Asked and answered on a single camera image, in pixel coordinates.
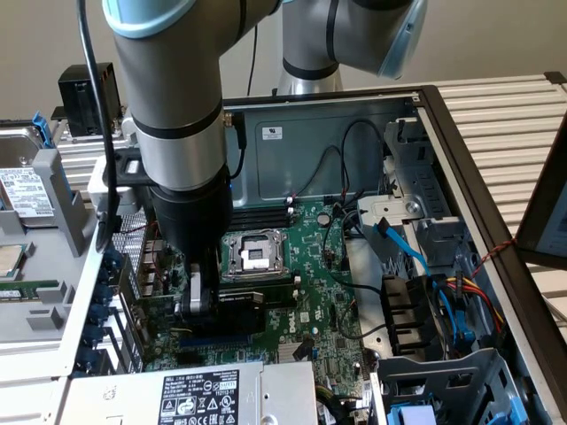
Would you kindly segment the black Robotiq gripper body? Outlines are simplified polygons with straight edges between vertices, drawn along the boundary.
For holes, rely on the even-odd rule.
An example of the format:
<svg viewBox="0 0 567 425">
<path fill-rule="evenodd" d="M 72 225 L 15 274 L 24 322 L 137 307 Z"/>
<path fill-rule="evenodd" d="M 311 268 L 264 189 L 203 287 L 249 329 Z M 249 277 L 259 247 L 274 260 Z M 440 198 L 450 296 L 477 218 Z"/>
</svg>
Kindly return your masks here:
<svg viewBox="0 0 567 425">
<path fill-rule="evenodd" d="M 165 240 L 188 263 L 206 263 L 217 251 L 233 214 L 230 178 L 217 174 L 194 190 L 150 187 L 151 201 Z"/>
</svg>

